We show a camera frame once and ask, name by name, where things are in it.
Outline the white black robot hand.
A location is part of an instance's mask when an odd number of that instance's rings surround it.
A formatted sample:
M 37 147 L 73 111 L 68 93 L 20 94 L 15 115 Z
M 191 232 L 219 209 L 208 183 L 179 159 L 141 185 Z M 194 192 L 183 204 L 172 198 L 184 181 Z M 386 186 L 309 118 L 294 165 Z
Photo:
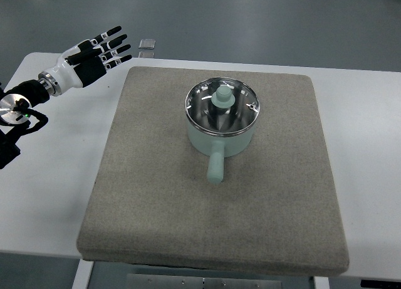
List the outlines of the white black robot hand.
M 121 30 L 121 26 L 116 26 L 64 51 L 55 66 L 38 75 L 38 81 L 54 97 L 70 88 L 85 88 L 96 82 L 132 58 L 126 53 L 130 45 L 123 44 L 127 35 L 121 34 Z

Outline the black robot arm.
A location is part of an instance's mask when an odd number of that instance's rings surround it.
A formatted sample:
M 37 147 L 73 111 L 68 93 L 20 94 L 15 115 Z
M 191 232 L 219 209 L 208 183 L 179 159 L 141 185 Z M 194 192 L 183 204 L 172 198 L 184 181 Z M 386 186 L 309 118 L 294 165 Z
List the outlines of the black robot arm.
M 1 90 L 1 125 L 11 128 L 7 133 L 1 132 L 2 169 L 20 155 L 19 139 L 48 123 L 48 117 L 34 107 L 46 103 L 53 92 L 45 80 L 28 80 L 6 92 Z

